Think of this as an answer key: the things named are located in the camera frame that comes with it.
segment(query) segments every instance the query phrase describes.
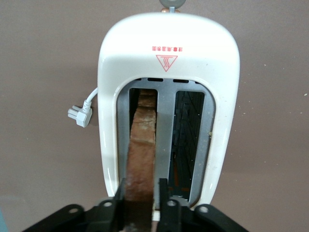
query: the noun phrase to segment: red logo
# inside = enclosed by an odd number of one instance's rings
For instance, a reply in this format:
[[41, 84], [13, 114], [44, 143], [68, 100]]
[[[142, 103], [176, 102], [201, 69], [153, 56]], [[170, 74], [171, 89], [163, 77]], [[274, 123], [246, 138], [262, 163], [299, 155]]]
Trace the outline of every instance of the red logo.
[[156, 55], [156, 57], [158, 58], [164, 70], [167, 72], [178, 56]]
[[182, 52], [182, 47], [167, 47], [167, 46], [152, 46], [153, 51], [162, 51], [162, 52]]

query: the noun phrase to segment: cord strain relief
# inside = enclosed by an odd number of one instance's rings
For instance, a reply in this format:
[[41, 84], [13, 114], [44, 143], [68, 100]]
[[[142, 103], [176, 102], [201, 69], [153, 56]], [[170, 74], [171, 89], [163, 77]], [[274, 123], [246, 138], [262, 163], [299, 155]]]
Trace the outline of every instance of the cord strain relief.
[[88, 113], [90, 111], [91, 102], [84, 101], [83, 111]]

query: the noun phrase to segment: white plastic housing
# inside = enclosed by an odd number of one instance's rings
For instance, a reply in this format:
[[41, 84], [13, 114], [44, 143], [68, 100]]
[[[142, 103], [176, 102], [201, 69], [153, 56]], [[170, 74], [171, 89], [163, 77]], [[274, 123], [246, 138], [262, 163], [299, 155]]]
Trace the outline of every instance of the white plastic housing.
[[110, 29], [98, 60], [99, 133], [109, 196], [119, 184], [117, 96], [127, 83], [144, 77], [192, 80], [212, 93], [215, 118], [197, 204], [210, 203], [225, 157], [238, 90], [239, 51], [234, 38], [218, 23], [189, 14], [140, 14]]

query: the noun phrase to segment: brown background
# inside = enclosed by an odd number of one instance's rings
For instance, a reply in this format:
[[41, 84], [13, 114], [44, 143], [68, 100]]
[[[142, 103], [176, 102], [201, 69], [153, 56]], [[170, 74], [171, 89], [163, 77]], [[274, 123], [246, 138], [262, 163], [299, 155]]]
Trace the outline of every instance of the brown background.
[[[10, 231], [106, 196], [97, 101], [85, 129], [67, 110], [96, 87], [109, 28], [161, 8], [158, 0], [0, 1], [0, 208]], [[225, 26], [240, 51], [212, 204], [251, 232], [308, 231], [309, 1], [188, 0], [181, 11]]]

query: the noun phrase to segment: power cord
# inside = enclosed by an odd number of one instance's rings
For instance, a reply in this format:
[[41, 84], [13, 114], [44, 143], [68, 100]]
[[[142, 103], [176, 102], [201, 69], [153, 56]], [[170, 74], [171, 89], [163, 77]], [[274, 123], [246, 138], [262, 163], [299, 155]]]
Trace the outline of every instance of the power cord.
[[77, 106], [73, 106], [68, 110], [68, 117], [76, 120], [76, 124], [81, 127], [86, 127], [90, 121], [92, 116], [91, 100], [97, 95], [98, 87], [95, 88], [92, 93], [88, 96], [88, 98], [84, 101], [83, 107], [79, 108]]

